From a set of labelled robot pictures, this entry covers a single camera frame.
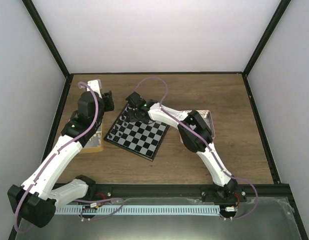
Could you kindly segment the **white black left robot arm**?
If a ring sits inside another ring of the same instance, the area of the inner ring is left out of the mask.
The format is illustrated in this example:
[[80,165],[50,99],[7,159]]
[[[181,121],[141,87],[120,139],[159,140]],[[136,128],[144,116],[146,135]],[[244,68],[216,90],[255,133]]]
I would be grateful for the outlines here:
[[114,110],[112,92],[85,91],[77,107],[39,168],[21,186],[12,185],[7,192],[16,230],[19,218],[42,228],[51,221],[56,210],[77,199],[91,202],[97,196],[96,182],[84,175],[54,188],[67,165],[97,133],[104,113]]

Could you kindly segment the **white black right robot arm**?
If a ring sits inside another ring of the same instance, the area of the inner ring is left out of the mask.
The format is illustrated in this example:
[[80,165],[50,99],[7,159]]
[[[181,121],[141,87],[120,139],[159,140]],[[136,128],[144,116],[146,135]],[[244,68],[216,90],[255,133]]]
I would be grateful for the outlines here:
[[126,102],[130,107],[130,122],[159,121],[178,130],[184,146],[197,154],[208,169],[221,201],[227,202],[235,195],[238,182],[219,157],[213,132],[198,111],[184,112],[166,107],[156,100],[146,101],[135,91],[126,98]]

